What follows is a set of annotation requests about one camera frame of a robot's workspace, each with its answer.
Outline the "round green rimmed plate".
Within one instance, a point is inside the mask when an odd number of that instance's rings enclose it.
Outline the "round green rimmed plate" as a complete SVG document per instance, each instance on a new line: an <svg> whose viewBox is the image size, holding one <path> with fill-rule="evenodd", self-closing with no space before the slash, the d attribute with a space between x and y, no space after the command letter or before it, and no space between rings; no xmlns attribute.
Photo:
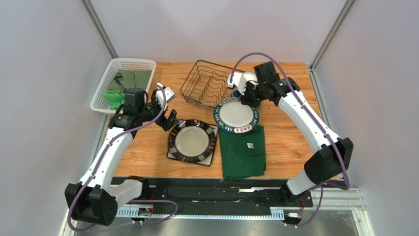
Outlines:
<svg viewBox="0 0 419 236"><path fill-rule="evenodd" d="M231 97L220 101L215 106L213 118L222 130L240 134L255 128L259 123L260 115L256 108L243 105L238 98Z"/></svg>

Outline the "white ribbed bowl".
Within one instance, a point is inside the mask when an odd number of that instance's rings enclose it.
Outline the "white ribbed bowl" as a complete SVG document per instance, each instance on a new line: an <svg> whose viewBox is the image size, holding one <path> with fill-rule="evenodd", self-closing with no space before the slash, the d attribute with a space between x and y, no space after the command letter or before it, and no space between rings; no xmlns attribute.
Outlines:
<svg viewBox="0 0 419 236"><path fill-rule="evenodd" d="M242 75L247 81L258 81L256 74L253 72L244 72Z"/></svg>

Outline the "dark blue ceramic mug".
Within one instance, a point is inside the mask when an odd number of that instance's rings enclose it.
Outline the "dark blue ceramic mug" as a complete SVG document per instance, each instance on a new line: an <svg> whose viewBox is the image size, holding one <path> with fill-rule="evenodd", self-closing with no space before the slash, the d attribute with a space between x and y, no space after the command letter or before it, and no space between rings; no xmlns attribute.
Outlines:
<svg viewBox="0 0 419 236"><path fill-rule="evenodd" d="M240 97L240 92L238 90L233 90L231 92L231 97L239 98Z"/></svg>

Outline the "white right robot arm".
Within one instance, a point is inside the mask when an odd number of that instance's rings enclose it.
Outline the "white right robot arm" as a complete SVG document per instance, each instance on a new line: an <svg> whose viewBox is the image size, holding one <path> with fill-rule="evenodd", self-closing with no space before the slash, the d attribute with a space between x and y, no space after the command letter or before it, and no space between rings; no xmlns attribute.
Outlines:
<svg viewBox="0 0 419 236"><path fill-rule="evenodd" d="M305 162L303 171L281 185L280 199L285 205L299 202L303 194L343 175L344 190L350 187L347 170L354 144L341 138L314 112L297 83L277 73L273 62L254 67L254 72L232 74L230 82L240 92L242 104L257 107L261 101L272 101L284 111L306 138L313 155Z"/></svg>

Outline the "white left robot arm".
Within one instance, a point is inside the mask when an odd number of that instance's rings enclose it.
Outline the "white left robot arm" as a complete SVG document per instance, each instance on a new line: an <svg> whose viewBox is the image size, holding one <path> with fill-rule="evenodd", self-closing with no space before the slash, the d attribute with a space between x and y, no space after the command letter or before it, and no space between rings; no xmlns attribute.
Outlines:
<svg viewBox="0 0 419 236"><path fill-rule="evenodd" d="M110 185L138 130L155 123L167 131L178 122L175 110L165 117L168 103L175 98L174 92L160 83L156 87L151 97L141 88L125 91L124 102L111 118L105 141L93 163L78 183L66 187L67 223L73 231L109 226L125 204L134 199L146 202L150 199L150 184L145 177L130 176L116 187Z"/></svg>

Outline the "bright green cloth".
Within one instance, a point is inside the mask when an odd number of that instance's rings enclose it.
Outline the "bright green cloth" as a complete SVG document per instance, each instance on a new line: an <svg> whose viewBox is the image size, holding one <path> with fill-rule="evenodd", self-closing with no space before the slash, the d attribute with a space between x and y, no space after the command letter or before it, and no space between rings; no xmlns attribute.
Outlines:
<svg viewBox="0 0 419 236"><path fill-rule="evenodd" d="M103 93L103 97L110 104L111 110L117 110L125 102L125 94L120 90L109 90Z"/></svg>

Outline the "folded dark green t-shirt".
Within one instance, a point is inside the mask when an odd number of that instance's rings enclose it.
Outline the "folded dark green t-shirt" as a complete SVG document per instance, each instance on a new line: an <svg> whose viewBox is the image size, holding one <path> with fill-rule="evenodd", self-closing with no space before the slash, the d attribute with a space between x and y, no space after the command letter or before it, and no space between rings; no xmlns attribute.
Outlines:
<svg viewBox="0 0 419 236"><path fill-rule="evenodd" d="M263 126L241 134L220 130L219 138L224 179L242 181L264 175L267 162Z"/></svg>

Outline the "olive green cloth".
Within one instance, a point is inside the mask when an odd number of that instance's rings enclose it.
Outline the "olive green cloth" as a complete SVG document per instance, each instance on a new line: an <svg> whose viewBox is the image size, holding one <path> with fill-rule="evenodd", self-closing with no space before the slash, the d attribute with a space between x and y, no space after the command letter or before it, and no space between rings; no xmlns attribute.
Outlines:
<svg viewBox="0 0 419 236"><path fill-rule="evenodd" d="M125 93L127 89L140 88L148 91L151 70L122 70L119 69L112 78L108 91L116 90Z"/></svg>

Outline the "white plastic basket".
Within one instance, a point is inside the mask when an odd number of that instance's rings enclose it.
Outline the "white plastic basket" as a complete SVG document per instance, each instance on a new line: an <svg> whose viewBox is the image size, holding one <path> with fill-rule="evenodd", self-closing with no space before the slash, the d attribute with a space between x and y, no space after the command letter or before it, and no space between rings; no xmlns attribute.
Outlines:
<svg viewBox="0 0 419 236"><path fill-rule="evenodd" d="M131 59L131 58L116 58L109 62L103 76L96 88L94 96L90 102L90 108L93 111L113 115L115 110L111 109L111 104L106 101L103 94L109 89L109 84L118 73L118 70L130 71L150 71L150 76L147 78L146 87L143 89L149 92L153 76L156 69L156 62L149 59Z"/></svg>

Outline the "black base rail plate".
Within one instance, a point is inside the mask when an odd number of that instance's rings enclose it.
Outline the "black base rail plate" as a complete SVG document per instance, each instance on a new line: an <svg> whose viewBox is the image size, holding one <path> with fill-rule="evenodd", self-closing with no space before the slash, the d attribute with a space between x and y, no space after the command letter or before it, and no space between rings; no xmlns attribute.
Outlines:
<svg viewBox="0 0 419 236"><path fill-rule="evenodd" d="M315 191L297 197L293 204L281 199L283 179L224 180L219 178L150 177L150 197L164 200L154 216L271 216L274 208L314 209Z"/></svg>

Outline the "aluminium front rail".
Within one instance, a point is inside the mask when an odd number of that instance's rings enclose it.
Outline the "aluminium front rail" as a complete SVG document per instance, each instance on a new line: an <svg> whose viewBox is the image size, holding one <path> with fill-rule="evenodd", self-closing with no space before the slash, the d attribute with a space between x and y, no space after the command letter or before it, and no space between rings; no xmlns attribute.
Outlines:
<svg viewBox="0 0 419 236"><path fill-rule="evenodd" d="M366 207L358 189L347 191L323 188L304 193L297 202L286 205L279 188L203 188L214 193L212 199L189 201L179 188L163 192L163 199L152 204L129 203L116 211L116 217L132 221L152 219L215 219L281 221L295 229L312 226L326 211L349 213L360 236L374 235Z"/></svg>

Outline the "aluminium frame post left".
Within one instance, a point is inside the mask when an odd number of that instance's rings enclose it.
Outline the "aluminium frame post left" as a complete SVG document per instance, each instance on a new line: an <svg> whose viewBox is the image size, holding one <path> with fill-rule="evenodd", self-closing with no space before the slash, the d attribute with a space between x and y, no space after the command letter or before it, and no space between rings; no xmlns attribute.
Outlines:
<svg viewBox="0 0 419 236"><path fill-rule="evenodd" d="M114 48L114 46L112 45L112 42L103 26L103 24L101 23L101 20L92 4L92 2L90 0L81 0L81 3L85 9L85 11L87 12L87 15L89 16L93 26L95 27L105 49L107 50L109 56L112 59L116 59L118 58L118 54Z"/></svg>

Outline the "aluminium frame post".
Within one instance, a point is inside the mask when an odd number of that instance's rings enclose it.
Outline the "aluminium frame post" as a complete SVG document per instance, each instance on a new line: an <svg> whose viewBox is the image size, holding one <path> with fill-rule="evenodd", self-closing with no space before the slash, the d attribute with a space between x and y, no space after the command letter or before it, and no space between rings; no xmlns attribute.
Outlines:
<svg viewBox="0 0 419 236"><path fill-rule="evenodd" d="M95 27L105 49L107 50L109 56L112 59L116 59L118 58L118 54L114 48L114 46L112 45L112 42L103 26L103 24L101 23L101 20L92 4L92 2L90 0L81 0L81 3L85 9L85 11L87 12L87 15L89 16L93 26Z"/></svg>
<svg viewBox="0 0 419 236"><path fill-rule="evenodd" d="M331 81L332 72L332 53L335 46L335 40L344 26L347 18L350 16L352 10L357 5L356 0L346 0L337 14L336 19L332 23L326 37L323 40L313 61L307 65L309 77L314 89L314 94L317 99L317 104L320 109L321 118L324 123L333 128L332 116L330 115L330 98L331 86L326 86L327 82Z"/></svg>

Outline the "aluminium frame post right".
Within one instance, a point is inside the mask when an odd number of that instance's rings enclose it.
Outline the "aluminium frame post right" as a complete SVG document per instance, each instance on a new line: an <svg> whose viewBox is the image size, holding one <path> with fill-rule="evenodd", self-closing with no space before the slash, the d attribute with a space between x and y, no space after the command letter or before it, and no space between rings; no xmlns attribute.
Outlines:
<svg viewBox="0 0 419 236"><path fill-rule="evenodd" d="M331 81L332 72L332 53L335 46L335 40L344 26L347 18L350 16L352 10L357 5L356 0L346 0L337 14L336 19L332 23L326 37L323 40L313 61L307 65L309 77L314 89L314 94L317 99L317 104L320 109L321 118L324 123L333 128L332 116L330 115L330 98L331 86L326 86L327 82Z"/></svg>

